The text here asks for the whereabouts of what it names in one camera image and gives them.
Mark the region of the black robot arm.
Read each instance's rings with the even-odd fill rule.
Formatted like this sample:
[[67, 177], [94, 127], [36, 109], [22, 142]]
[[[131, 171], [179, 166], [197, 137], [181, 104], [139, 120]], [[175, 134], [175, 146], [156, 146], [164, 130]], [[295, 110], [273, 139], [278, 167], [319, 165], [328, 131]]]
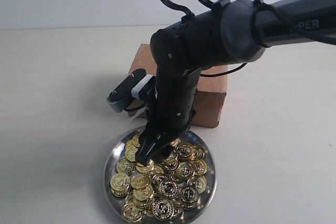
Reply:
[[272, 46], [317, 41], [335, 44], [335, 0], [198, 0], [207, 11], [160, 0], [184, 16], [150, 40], [157, 65], [147, 100], [147, 125], [135, 159], [142, 165], [164, 157], [166, 147], [186, 132], [201, 72], [214, 66], [258, 60]]

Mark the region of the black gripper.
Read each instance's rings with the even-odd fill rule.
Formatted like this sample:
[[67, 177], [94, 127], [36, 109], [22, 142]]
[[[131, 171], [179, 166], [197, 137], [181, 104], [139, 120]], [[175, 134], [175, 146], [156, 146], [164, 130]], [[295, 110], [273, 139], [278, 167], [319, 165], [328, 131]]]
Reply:
[[164, 163], [173, 152], [173, 142], [190, 127], [200, 73], [199, 68], [194, 68], [186, 75], [174, 77], [171, 72], [157, 68], [154, 105], [135, 154], [141, 165], [147, 166], [154, 156], [158, 164]]

